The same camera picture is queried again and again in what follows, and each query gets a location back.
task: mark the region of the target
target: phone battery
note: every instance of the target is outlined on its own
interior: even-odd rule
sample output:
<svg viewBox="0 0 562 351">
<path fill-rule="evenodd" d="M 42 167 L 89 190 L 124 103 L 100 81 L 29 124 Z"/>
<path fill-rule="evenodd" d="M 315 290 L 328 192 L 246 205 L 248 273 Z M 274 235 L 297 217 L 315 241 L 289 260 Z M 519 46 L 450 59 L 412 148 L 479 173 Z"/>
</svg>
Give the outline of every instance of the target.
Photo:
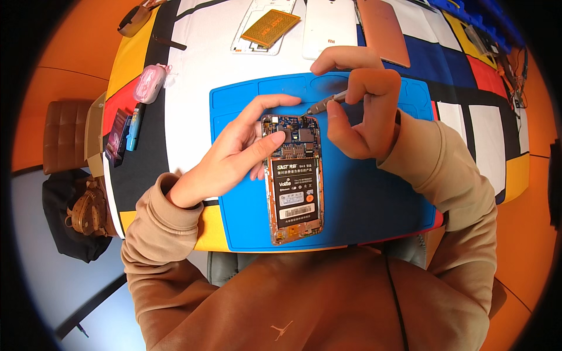
<svg viewBox="0 0 562 351">
<path fill-rule="evenodd" d="M 279 228 L 318 219 L 318 165 L 314 158 L 272 161 Z"/>
</svg>

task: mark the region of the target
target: hand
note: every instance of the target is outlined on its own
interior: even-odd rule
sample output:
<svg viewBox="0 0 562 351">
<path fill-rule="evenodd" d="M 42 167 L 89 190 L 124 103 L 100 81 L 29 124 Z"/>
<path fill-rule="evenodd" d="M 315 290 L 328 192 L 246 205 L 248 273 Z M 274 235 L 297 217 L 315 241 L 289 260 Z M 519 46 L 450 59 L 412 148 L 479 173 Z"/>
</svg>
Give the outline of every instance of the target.
<svg viewBox="0 0 562 351">
<path fill-rule="evenodd" d="M 300 98 L 285 94 L 260 95 L 228 123 L 201 162 L 185 173 L 167 193 L 172 204 L 187 208 L 202 200 L 221 196 L 235 187 L 250 172 L 250 179 L 264 178 L 263 160 L 285 141 L 285 132 L 261 137 L 256 121 L 264 109 L 294 106 Z"/>
<path fill-rule="evenodd" d="M 329 47 L 310 67 L 315 75 L 332 68 L 352 68 L 346 103 L 363 99 L 363 122 L 351 126 L 342 106 L 328 102 L 328 139 L 351 158 L 376 158 L 384 161 L 398 138 L 395 123 L 400 93 L 400 75 L 385 70 L 375 50 L 367 47 Z"/>
</svg>

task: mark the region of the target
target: cardboard box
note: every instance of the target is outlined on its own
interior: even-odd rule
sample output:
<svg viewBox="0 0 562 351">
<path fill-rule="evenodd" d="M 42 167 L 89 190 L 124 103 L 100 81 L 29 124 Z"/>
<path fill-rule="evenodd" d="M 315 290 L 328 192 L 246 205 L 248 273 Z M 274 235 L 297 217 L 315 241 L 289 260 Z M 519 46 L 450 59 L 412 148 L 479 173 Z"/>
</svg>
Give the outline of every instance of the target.
<svg viewBox="0 0 562 351">
<path fill-rule="evenodd" d="M 84 159 L 88 161 L 88 168 L 94 178 L 103 176 L 103 112 L 105 110 L 105 97 L 103 93 L 92 103 L 86 117 L 86 130 L 84 132 Z"/>
</svg>

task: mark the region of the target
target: screwdriver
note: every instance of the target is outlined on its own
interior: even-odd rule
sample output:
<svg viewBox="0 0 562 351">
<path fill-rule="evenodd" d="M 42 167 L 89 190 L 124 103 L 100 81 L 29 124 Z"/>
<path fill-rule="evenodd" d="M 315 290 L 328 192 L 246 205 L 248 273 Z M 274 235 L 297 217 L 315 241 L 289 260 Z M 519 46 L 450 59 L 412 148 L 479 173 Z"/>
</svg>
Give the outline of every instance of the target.
<svg viewBox="0 0 562 351">
<path fill-rule="evenodd" d="M 342 91 L 339 94 L 330 95 L 327 98 L 325 98 L 324 100 L 318 101 L 314 105 L 310 106 L 310 108 L 308 110 L 306 110 L 306 112 L 303 113 L 300 116 L 300 118 L 303 118 L 306 115 L 317 115 L 318 113 L 322 113 L 322 112 L 326 111 L 328 101 L 334 100 L 334 101 L 339 102 L 339 103 L 344 102 L 346 100 L 346 94 L 347 94 L 347 89 Z"/>
</svg>

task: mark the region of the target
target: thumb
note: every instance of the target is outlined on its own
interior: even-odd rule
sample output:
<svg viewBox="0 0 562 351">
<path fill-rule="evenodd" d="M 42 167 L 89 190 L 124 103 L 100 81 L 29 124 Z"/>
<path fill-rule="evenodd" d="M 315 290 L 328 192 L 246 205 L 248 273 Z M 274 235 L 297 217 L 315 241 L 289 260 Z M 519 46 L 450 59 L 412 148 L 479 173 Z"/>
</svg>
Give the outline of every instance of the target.
<svg viewBox="0 0 562 351">
<path fill-rule="evenodd" d="M 244 151 L 237 154 L 235 164 L 242 172 L 247 172 L 256 163 L 265 160 L 271 153 L 283 144 L 285 141 L 285 132 L 276 131 L 265 138 L 256 141 Z"/>
</svg>

